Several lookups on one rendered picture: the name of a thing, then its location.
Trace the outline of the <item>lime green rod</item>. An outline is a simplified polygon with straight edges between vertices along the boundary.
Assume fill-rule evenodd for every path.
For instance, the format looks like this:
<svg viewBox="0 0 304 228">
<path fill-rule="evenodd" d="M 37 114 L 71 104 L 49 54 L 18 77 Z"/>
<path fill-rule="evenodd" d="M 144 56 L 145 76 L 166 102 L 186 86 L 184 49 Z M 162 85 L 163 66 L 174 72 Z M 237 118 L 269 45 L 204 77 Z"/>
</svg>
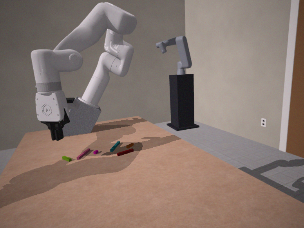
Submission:
<svg viewBox="0 0 304 228">
<path fill-rule="evenodd" d="M 71 159 L 71 158 L 66 157 L 66 156 L 62 156 L 62 159 L 66 160 L 66 161 L 68 161 L 68 162 L 72 161 L 72 159 Z"/>
</svg>

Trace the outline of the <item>turquoise rod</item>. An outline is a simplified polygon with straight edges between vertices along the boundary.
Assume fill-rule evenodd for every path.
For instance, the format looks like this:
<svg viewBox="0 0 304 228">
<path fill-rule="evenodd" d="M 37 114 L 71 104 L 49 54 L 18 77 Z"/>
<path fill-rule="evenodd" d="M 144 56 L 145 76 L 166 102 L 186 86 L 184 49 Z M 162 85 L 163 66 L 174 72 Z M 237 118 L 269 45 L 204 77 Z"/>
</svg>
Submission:
<svg viewBox="0 0 304 228">
<path fill-rule="evenodd" d="M 111 149 L 110 152 L 113 152 L 115 148 L 120 144 L 120 141 L 118 141 Z"/>
</svg>

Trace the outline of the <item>pink rod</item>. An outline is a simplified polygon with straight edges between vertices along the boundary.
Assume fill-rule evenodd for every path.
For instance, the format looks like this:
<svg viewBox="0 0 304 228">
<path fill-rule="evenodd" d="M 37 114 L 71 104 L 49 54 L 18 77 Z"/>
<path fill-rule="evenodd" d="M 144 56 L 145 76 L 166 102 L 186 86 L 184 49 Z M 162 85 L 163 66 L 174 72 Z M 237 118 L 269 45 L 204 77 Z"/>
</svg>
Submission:
<svg viewBox="0 0 304 228">
<path fill-rule="evenodd" d="M 81 153 L 78 157 L 77 160 L 80 160 L 84 155 L 86 155 L 88 152 L 90 151 L 90 148 L 88 148 L 87 150 L 85 150 L 83 153 Z"/>
</svg>

